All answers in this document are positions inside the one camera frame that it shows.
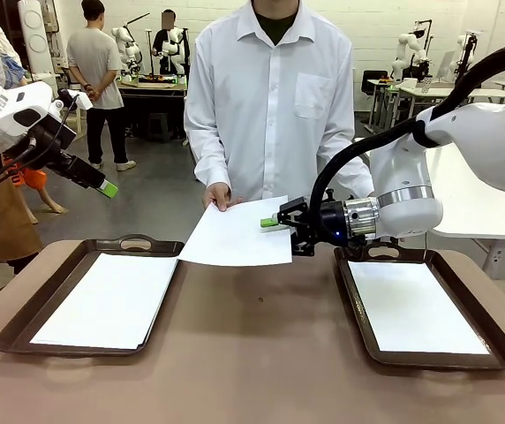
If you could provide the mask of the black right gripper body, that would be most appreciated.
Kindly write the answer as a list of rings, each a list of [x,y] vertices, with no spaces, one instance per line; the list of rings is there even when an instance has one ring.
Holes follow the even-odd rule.
[[[347,243],[349,226],[345,218],[344,201],[320,201],[320,209],[310,200],[311,227],[318,243]]]

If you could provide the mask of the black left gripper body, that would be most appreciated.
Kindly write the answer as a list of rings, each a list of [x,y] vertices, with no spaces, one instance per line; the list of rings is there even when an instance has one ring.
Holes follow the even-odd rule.
[[[39,123],[28,130],[29,139],[36,141],[34,150],[25,158],[25,166],[39,170],[69,170],[74,156],[66,152],[66,149],[76,138],[76,133],[65,123],[47,121]]]

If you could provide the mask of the person's right hand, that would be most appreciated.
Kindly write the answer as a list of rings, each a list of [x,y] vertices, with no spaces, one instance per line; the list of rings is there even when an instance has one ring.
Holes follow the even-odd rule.
[[[215,205],[221,212],[227,211],[229,208],[238,205],[242,201],[242,197],[233,198],[230,187],[222,182],[209,185],[202,199],[204,209],[207,209],[210,205]]]

